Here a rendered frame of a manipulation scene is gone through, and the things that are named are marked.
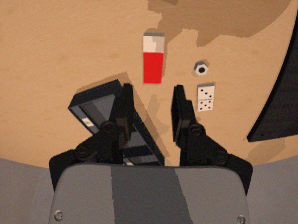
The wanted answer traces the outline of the dark grey rack of bins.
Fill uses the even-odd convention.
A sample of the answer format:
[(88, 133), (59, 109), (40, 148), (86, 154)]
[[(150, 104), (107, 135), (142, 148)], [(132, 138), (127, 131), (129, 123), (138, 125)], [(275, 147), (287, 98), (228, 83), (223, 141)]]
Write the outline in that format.
[[(74, 94), (67, 109), (94, 135), (100, 125), (109, 120), (114, 98), (120, 98), (122, 88), (116, 79)], [(135, 108), (131, 140), (123, 147), (123, 164), (165, 166), (163, 154)]]

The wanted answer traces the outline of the grey hex nut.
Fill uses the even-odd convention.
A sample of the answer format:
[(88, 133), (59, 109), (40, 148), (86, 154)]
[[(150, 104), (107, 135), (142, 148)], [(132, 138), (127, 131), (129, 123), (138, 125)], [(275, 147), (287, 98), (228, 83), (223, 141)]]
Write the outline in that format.
[(196, 62), (195, 66), (194, 66), (194, 70), (199, 76), (205, 75), (208, 71), (208, 67), (203, 61)]

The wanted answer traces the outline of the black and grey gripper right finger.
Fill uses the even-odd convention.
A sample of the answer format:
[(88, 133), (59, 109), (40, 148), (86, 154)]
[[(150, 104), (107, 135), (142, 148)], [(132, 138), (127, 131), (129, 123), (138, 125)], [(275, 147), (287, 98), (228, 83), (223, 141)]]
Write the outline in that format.
[[(187, 105), (188, 102), (188, 105)], [(171, 104), (173, 142), (180, 151), (179, 166), (222, 166), (238, 173), (247, 196), (253, 167), (248, 161), (228, 154), (227, 150), (206, 135), (196, 122), (191, 100), (186, 100), (183, 85), (174, 86)]]

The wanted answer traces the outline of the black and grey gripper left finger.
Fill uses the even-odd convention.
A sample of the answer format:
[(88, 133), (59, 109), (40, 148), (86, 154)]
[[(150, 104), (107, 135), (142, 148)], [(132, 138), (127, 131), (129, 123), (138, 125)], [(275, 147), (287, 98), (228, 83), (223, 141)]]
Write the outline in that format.
[(123, 164), (123, 147), (131, 140), (133, 116), (133, 85), (124, 83), (120, 98), (114, 98), (109, 120), (100, 125), (99, 131), (76, 149), (55, 155), (49, 160), (54, 193), (61, 173), (70, 165), (81, 162)]

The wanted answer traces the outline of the white domino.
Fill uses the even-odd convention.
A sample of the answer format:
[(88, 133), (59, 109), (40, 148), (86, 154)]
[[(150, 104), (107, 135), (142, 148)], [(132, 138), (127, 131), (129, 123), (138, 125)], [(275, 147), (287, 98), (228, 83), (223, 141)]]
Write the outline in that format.
[(197, 85), (197, 110), (207, 111), (213, 108), (214, 83)]

